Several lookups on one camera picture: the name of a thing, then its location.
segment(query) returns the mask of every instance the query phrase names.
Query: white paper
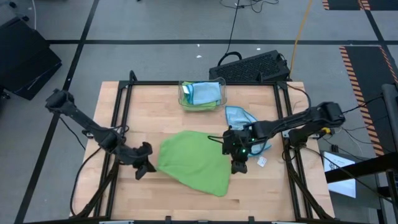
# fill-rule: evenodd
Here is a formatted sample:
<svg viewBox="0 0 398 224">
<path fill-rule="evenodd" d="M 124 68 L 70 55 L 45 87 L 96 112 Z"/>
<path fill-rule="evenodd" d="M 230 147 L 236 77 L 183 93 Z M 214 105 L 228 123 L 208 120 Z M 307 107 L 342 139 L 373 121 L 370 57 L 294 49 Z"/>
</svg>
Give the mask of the white paper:
<svg viewBox="0 0 398 224">
<path fill-rule="evenodd" d="M 339 167 L 344 167 L 348 166 L 351 164 L 355 164 L 354 161 L 342 158 L 340 156 L 336 156 L 334 154 L 331 154 L 329 152 L 325 152 L 323 154 L 324 157 L 330 159 L 332 162 L 334 162 L 336 165 Z M 323 159 L 323 168 L 325 172 L 333 169 L 338 169 L 334 164 L 329 162 L 327 159 Z M 350 180 L 343 180 L 335 183 L 328 184 L 328 188 L 332 192 L 336 192 L 345 196 L 349 197 L 356 197 L 356 186 L 355 186 L 355 180 L 350 179 Z"/>
<path fill-rule="evenodd" d="M 266 164 L 267 159 L 260 156 L 259 160 L 257 161 L 257 164 L 259 164 L 261 167 L 264 167 L 264 165 Z"/>
<path fill-rule="evenodd" d="M 186 86 L 182 86 L 182 89 L 184 90 L 184 93 L 186 93 L 186 94 L 188 94 L 188 93 L 189 93 L 189 91 L 188 91 L 188 87 L 186 87 Z"/>
</svg>

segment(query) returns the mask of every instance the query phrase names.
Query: small white label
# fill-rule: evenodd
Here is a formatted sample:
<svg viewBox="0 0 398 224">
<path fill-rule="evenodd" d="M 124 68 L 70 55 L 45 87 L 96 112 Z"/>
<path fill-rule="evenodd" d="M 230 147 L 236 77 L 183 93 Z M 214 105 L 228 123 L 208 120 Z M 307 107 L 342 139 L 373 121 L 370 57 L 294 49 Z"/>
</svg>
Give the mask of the small white label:
<svg viewBox="0 0 398 224">
<path fill-rule="evenodd" d="M 188 93 L 189 93 L 189 91 L 188 91 L 188 87 L 186 87 L 186 86 L 182 86 L 182 89 L 184 90 L 184 93 L 186 93 L 186 94 L 188 94 Z"/>
<path fill-rule="evenodd" d="M 261 167 L 264 167 L 264 165 L 267 163 L 267 159 L 260 156 L 259 160 L 257 161 L 257 164 L 259 164 Z"/>
</svg>

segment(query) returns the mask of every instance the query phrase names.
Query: black metal frame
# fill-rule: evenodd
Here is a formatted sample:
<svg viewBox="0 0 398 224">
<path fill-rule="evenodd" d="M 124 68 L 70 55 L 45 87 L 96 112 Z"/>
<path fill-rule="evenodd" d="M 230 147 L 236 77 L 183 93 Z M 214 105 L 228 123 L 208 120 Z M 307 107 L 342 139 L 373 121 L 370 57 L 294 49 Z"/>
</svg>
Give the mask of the black metal frame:
<svg viewBox="0 0 398 224">
<path fill-rule="evenodd" d="M 119 86 L 118 86 L 118 92 L 116 94 L 116 102 L 114 105 L 114 111 L 113 111 L 113 117 L 111 121 L 111 126 L 116 126 L 117 120 L 118 120 L 118 113 L 120 109 L 120 104 L 121 104 L 121 97 L 122 93 L 125 88 L 127 88 L 127 94 L 126 94 L 126 99 L 124 102 L 124 109 L 123 109 L 123 116 L 122 116 L 122 121 L 121 125 L 123 127 L 126 127 L 127 123 L 127 116 L 128 116 L 128 111 L 129 111 L 129 105 L 130 105 L 130 100 L 131 100 L 131 93 L 132 93 L 132 88 L 134 85 L 178 85 L 178 81 L 137 81 L 136 77 L 131 77 L 129 81 L 120 81 Z M 277 114 L 278 118 L 283 118 L 283 112 L 282 112 L 282 103 L 280 101 L 280 95 L 279 95 L 279 90 L 283 91 L 284 94 L 284 100 L 286 104 L 286 109 L 287 109 L 287 115 L 292 114 L 292 107 L 290 104 L 290 98 L 289 98 L 289 92 L 286 87 L 286 85 L 279 85 L 278 82 L 263 82 L 263 83 L 258 83 L 258 82 L 229 82 L 227 85 L 264 85 L 264 86 L 272 86 L 275 94 L 275 103 L 277 107 Z M 289 146 L 287 141 L 285 141 L 284 137 L 282 136 L 282 144 L 284 146 L 284 150 L 288 151 Z M 289 153 L 285 154 L 286 159 L 290 160 L 291 156 Z M 306 185 L 305 182 L 305 173 L 303 169 L 303 164 L 301 160 L 301 155 L 300 151 L 295 151 L 295 156 L 296 156 L 296 163 L 297 163 L 297 171 L 298 175 L 300 177 L 300 180 Z M 105 154 L 104 157 L 104 163 L 103 163 L 103 168 L 101 171 L 101 179 L 99 184 L 101 185 L 105 177 L 107 176 L 108 170 L 109 170 L 109 162 L 110 162 L 110 155 Z M 114 162 L 117 163 L 117 167 L 119 166 L 118 160 L 115 160 Z M 289 176 L 289 185 L 290 185 L 290 193 L 292 196 L 292 205 L 293 205 L 293 211 L 294 211 L 294 217 L 296 222 L 300 223 L 330 223 L 330 224 L 359 224 L 359 223 L 354 223 L 354 222 L 341 222 L 338 220 L 319 220 L 319 219 L 314 219 L 312 215 L 312 208 L 307 201 L 306 198 L 304 198 L 304 204 L 305 204 L 305 213 L 306 213 L 306 218 L 301 217 L 300 213 L 300 205 L 299 205 L 299 200 L 297 197 L 297 190 L 296 190 L 296 183 L 294 182 L 293 178 Z M 45 224 L 45 223 L 99 223 L 99 222 L 105 222 L 105 221 L 111 221 L 111 215 L 112 215 L 112 208 L 113 208 L 113 203 L 114 203 L 114 195 L 115 195 L 115 190 L 116 190 L 116 184 L 117 184 L 117 179 L 118 179 L 118 168 L 116 169 L 116 175 L 114 176 L 113 180 L 111 181 L 111 186 L 109 190 L 109 197 L 108 201 L 106 204 L 106 213 L 105 216 L 100 216 L 100 210 L 101 210 L 101 204 L 102 204 L 102 197 L 98 200 L 98 203 L 95 206 L 93 217 L 75 217 L 72 219 L 66 219 L 66 220 L 51 220 L 51 221 L 45 221 L 45 222 L 34 222 L 37 224 Z M 134 220 L 135 224 L 140 224 L 140 223 L 159 223 L 159 224 L 169 224 L 169 223 L 200 223 L 200 221 L 195 220 L 195 221 L 171 221 L 171 217 L 167 216 L 165 217 L 165 220 Z M 217 224 L 227 224 L 227 223 L 235 223 L 235 224 L 255 224 L 255 223 L 272 223 L 272 222 L 257 222 L 254 220 L 254 217 L 248 217 L 248 221 L 240 221 L 240 222 L 224 222 L 224 221 L 206 221 L 207 223 L 217 223 Z"/>
</svg>

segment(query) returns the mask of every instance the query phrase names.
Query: light blue cloth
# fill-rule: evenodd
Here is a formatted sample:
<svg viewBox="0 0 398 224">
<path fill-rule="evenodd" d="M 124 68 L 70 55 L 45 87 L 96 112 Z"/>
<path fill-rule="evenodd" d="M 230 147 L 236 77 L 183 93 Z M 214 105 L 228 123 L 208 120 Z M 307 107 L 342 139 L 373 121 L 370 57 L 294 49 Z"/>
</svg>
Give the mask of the light blue cloth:
<svg viewBox="0 0 398 224">
<path fill-rule="evenodd" d="M 188 103 L 192 105 L 201 105 L 211 103 L 221 99 L 220 84 L 218 82 L 203 82 L 187 85 Z"/>
<path fill-rule="evenodd" d="M 253 115 L 249 114 L 247 111 L 245 111 L 242 107 L 239 106 L 226 106 L 225 117 L 228 126 L 229 125 L 232 126 L 232 130 L 242 130 L 243 125 L 257 121 L 257 119 Z M 268 142 L 257 144 L 251 147 L 251 152 L 253 154 L 261 152 L 260 154 L 257 155 L 260 156 L 262 152 L 264 152 L 266 149 L 269 149 L 270 147 L 271 145 L 268 144 Z"/>
</svg>

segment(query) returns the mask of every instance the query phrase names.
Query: green cloth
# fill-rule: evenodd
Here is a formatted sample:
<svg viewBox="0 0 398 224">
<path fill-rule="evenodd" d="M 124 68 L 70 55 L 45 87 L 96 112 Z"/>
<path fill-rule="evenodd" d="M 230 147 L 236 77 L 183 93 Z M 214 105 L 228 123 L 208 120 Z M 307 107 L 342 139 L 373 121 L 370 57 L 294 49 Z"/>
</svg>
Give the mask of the green cloth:
<svg viewBox="0 0 398 224">
<path fill-rule="evenodd" d="M 192 84 L 192 82 L 183 82 L 182 85 L 186 86 Z M 182 99 L 182 107 L 184 108 L 184 110 L 187 111 L 203 111 L 203 110 L 213 110 L 216 108 L 217 106 L 217 102 L 211 102 L 211 103 L 204 103 L 202 105 L 192 105 L 188 102 L 186 94 L 184 94 L 183 99 Z"/>
<path fill-rule="evenodd" d="M 231 163 L 222 145 L 207 133 L 182 131 L 162 142 L 157 169 L 203 192 L 224 196 L 228 191 Z"/>
</svg>

